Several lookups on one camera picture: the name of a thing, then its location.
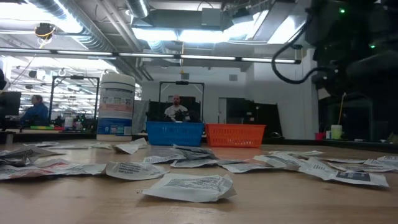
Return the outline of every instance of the red object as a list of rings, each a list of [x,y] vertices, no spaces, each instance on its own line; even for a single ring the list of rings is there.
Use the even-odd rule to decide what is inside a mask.
[[[206,124],[209,146],[260,147],[266,125],[259,124]]]
[[[323,140],[324,138],[326,138],[326,133],[315,133],[315,140]]]

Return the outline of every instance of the white paper packet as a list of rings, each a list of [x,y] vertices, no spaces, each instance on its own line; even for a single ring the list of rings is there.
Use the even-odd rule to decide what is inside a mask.
[[[345,164],[332,164],[331,162],[328,163],[329,166],[334,167],[336,169],[342,171],[355,171],[355,172],[389,172],[394,169],[390,169],[387,167],[382,166],[351,166]]]
[[[197,152],[197,153],[202,153],[202,154],[211,154],[214,155],[214,152],[211,149],[205,149],[205,148],[200,148],[200,147],[192,147],[192,146],[178,146],[176,144],[173,144],[174,149],[181,149],[185,151],[191,151],[191,152]]]
[[[173,145],[173,151],[177,154],[184,155],[187,159],[218,159],[211,149],[190,146],[177,146]]]
[[[106,175],[125,180],[148,180],[162,177],[168,173],[163,167],[141,162],[109,162]]]
[[[379,174],[369,174],[362,172],[341,172],[333,170],[324,163],[310,158],[305,164],[303,164],[299,172],[305,174],[314,175],[323,180],[335,180],[348,184],[359,184],[359,185],[375,185],[380,187],[389,187],[386,177]]]
[[[130,144],[138,145],[138,149],[145,149],[146,147],[148,147],[148,143],[145,140],[145,138],[140,138],[135,141],[131,141]]]
[[[138,151],[139,145],[132,144],[118,144],[112,147],[116,152],[128,153],[133,155]]]
[[[0,166],[0,180],[43,175],[97,175],[105,169],[105,164],[72,164],[63,159],[52,159],[35,166]]]
[[[188,202],[215,202],[236,195],[233,181],[228,175],[197,176],[165,174],[144,195],[183,200]]]
[[[214,159],[195,159],[195,160],[179,160],[174,161],[171,166],[176,168],[194,168],[201,167],[204,165],[214,165],[217,160]]]
[[[55,171],[58,175],[98,175],[105,170],[106,164],[74,164],[64,159],[52,159],[36,167]]]
[[[363,164],[366,159],[329,159],[329,158],[321,158],[315,157],[318,160],[322,161],[329,161],[329,162],[340,162],[340,163],[347,163],[347,164]]]
[[[88,149],[90,144],[75,144],[75,145],[62,145],[62,146],[51,146],[48,149]]]
[[[272,166],[264,166],[262,164],[250,164],[250,163],[243,163],[243,164],[223,164],[220,165],[221,167],[227,169],[228,171],[236,174],[244,173],[250,170],[258,170],[258,169],[275,169]]]
[[[398,162],[398,156],[382,156],[382,157],[379,157],[378,160]]]
[[[324,152],[320,152],[320,151],[308,151],[308,152],[294,152],[294,151],[271,151],[268,152],[269,154],[278,154],[278,153],[284,153],[284,154],[288,154],[290,156],[317,156],[320,154],[323,154]]]
[[[55,171],[41,169],[38,167],[13,167],[10,165],[0,166],[0,180],[9,180],[23,177],[40,177],[43,175],[54,175]]]
[[[241,159],[218,159],[217,160],[217,165],[225,165],[225,164],[240,164],[244,163],[244,160]]]
[[[47,146],[56,146],[60,144],[59,142],[41,142],[35,144],[24,144],[24,146],[36,146],[36,147],[47,147]]]
[[[48,151],[37,146],[22,146],[18,150],[2,154],[0,159],[20,159],[25,157],[29,158],[31,162],[34,162],[39,157],[53,155],[62,155],[62,153]]]
[[[156,163],[174,161],[174,160],[179,160],[179,159],[186,159],[186,158],[185,158],[185,156],[180,155],[180,154],[169,155],[169,156],[165,156],[165,157],[161,157],[161,156],[148,156],[148,157],[145,157],[145,158],[144,158],[143,163],[156,164]]]
[[[285,153],[254,156],[253,159],[263,161],[275,168],[297,170],[304,162]]]
[[[112,150],[112,145],[103,142],[96,142],[94,144],[90,144],[89,149],[91,148],[98,148],[98,149],[109,149]]]
[[[382,160],[375,160],[375,159],[368,159],[364,165],[369,166],[383,166],[390,169],[398,170],[398,161],[382,161]]]

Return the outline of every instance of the man in blue shirt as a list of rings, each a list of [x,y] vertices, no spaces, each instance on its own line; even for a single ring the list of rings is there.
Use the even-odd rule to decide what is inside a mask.
[[[33,107],[29,108],[21,118],[21,123],[24,124],[28,120],[34,120],[35,125],[47,125],[49,109],[43,103],[43,97],[40,95],[32,96]]]

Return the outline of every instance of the cup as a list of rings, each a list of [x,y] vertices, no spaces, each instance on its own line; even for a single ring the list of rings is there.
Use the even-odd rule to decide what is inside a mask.
[[[343,127],[341,125],[335,124],[331,126],[331,138],[335,140],[341,139],[341,134],[343,133]]]

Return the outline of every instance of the metal frame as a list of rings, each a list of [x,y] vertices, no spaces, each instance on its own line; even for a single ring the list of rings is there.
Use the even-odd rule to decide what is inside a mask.
[[[53,102],[53,98],[54,98],[54,89],[55,87],[58,86],[58,83],[55,84],[55,80],[61,78],[61,82],[66,79],[66,78],[70,78],[70,79],[75,79],[75,80],[84,80],[85,78],[91,80],[97,80],[97,89],[96,89],[96,96],[95,96],[95,108],[94,108],[94,119],[96,119],[96,115],[97,115],[97,106],[98,106],[98,92],[100,90],[100,78],[98,77],[81,77],[81,76],[76,76],[76,75],[72,75],[72,76],[53,76],[52,77],[52,83],[51,83],[51,95],[50,95],[50,106],[49,106],[49,122],[51,121],[51,114],[52,114],[52,102]]]
[[[205,84],[204,83],[196,83],[196,82],[159,82],[159,107],[160,107],[160,99],[162,96],[162,85],[164,83],[173,83],[176,85],[201,85],[202,86],[202,92],[201,92],[201,121],[203,122],[203,108],[205,107]]]

